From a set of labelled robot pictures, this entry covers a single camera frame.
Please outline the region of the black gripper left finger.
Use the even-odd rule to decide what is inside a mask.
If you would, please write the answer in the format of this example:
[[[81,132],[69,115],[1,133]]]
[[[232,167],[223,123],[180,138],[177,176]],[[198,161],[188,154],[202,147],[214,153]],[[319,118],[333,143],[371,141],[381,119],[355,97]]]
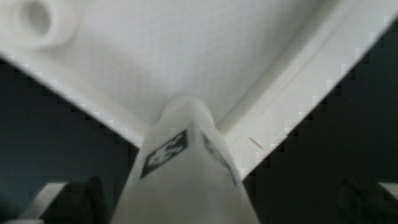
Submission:
[[[42,224],[108,224],[102,183],[97,176],[84,182],[49,182],[19,219]]]

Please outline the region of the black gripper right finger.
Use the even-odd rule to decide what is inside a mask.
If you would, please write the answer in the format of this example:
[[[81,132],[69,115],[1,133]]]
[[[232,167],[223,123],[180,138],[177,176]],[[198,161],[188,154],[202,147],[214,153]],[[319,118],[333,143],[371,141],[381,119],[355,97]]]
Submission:
[[[398,224],[398,198],[379,183],[342,181],[337,224]]]

